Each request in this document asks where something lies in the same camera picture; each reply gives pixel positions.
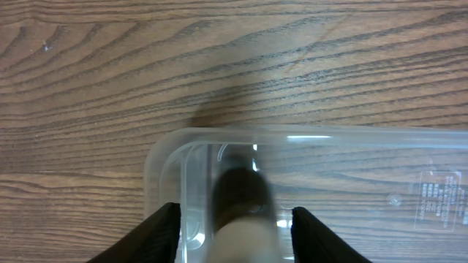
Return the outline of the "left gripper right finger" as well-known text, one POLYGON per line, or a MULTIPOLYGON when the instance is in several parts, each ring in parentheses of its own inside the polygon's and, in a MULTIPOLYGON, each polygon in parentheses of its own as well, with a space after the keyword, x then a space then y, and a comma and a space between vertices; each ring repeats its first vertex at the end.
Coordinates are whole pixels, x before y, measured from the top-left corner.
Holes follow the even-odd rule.
POLYGON ((292 209, 292 249, 298 263, 370 263, 304 207, 292 209))

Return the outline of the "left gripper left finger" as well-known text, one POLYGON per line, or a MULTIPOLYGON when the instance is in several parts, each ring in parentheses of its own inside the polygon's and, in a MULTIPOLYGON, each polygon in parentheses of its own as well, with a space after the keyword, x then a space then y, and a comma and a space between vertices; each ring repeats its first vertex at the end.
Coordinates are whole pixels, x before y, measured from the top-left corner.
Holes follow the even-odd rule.
POLYGON ((174 263, 181 208, 168 202, 89 263, 174 263))

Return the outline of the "black tube white cap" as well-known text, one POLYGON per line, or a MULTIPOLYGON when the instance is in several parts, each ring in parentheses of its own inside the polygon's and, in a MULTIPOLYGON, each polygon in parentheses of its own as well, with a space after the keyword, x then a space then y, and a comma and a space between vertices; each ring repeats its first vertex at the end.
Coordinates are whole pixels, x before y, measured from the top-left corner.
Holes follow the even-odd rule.
POLYGON ((206 262, 283 261, 272 193, 252 157, 222 158, 211 192, 211 227, 206 262))

